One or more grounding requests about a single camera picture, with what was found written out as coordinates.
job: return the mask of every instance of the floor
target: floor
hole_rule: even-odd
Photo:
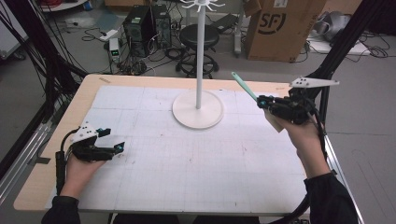
[[[90,13],[101,20],[101,13],[105,12],[99,8]],[[117,28],[121,22],[122,18],[118,18],[112,25]],[[63,32],[64,42],[86,70],[92,73],[108,71],[103,43],[82,41],[86,35],[84,30],[73,29],[69,33]],[[383,38],[390,45],[388,54],[396,55],[396,37]],[[366,43],[386,47],[379,37],[369,38]],[[222,35],[216,50],[211,55],[218,61],[220,70],[213,74],[214,79],[232,79],[231,72],[235,71],[249,81],[290,82],[315,71],[326,56],[311,51],[301,63],[248,61],[244,52],[239,58],[234,56],[231,35]],[[150,59],[154,61],[162,56],[163,52],[157,51]],[[305,57],[302,54],[297,61]],[[348,58],[360,60],[355,63],[345,59],[336,70],[333,79],[339,80],[341,85],[331,88],[326,128],[364,222],[391,224],[396,220],[396,175],[393,173],[396,170],[396,58]],[[148,67],[166,64],[143,76],[184,78],[175,71],[176,63],[166,58],[160,62],[145,62]],[[43,102],[44,92],[30,60],[8,60],[0,65],[0,159],[4,158]],[[42,218],[43,213],[16,211],[12,206],[31,169],[32,166],[28,165],[2,202],[2,223],[39,223]],[[81,220],[86,224],[100,224],[106,223],[106,216],[84,213]],[[191,222],[190,217],[181,218],[183,223]]]

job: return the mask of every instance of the black logo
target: black logo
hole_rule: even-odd
[[[273,35],[278,32],[286,20],[286,14],[262,14],[263,24],[260,24],[259,34],[262,35]]]

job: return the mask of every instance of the stool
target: stool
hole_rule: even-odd
[[[197,75],[197,33],[198,33],[198,24],[193,24],[186,26],[184,29],[180,31],[180,42],[186,46],[186,50],[182,51],[180,56],[180,61],[176,65],[176,71],[182,70],[186,73],[186,77]],[[212,49],[219,42],[219,33],[217,29],[213,26],[206,25],[205,26],[205,41],[204,41],[204,50]],[[189,49],[194,50],[194,53],[190,54]],[[215,60],[207,54],[204,54],[204,72],[203,76],[208,75],[209,78],[213,78],[211,73],[215,71],[219,71],[219,65],[215,62]]]

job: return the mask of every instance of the round white base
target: round white base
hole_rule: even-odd
[[[207,129],[218,124],[224,115],[219,97],[210,91],[202,91],[201,108],[196,108],[196,91],[181,93],[173,103],[175,118],[186,127]]]

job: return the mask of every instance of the white pole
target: white pole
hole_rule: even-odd
[[[205,41],[206,7],[201,7],[198,14],[198,45],[197,45],[197,102],[196,108],[201,109],[202,78],[204,73],[204,41]]]

